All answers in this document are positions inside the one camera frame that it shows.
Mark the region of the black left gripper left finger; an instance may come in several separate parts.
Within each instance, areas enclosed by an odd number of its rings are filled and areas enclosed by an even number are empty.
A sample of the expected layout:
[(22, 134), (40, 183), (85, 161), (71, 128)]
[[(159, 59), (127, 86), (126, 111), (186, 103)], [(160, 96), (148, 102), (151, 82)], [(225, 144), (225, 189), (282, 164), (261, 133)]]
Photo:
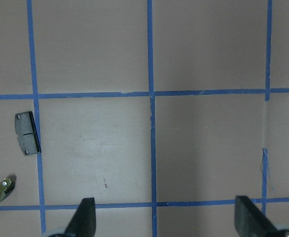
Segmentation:
[(93, 197), (84, 198), (63, 235), (66, 237), (93, 237), (96, 233), (96, 206)]

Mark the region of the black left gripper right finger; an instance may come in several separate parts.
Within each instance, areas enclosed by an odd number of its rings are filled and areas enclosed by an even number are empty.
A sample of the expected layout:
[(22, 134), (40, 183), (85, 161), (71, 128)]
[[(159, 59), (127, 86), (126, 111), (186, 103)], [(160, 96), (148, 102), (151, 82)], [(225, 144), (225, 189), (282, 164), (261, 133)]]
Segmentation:
[(278, 232), (247, 196), (235, 197), (234, 227), (240, 237), (273, 237)]

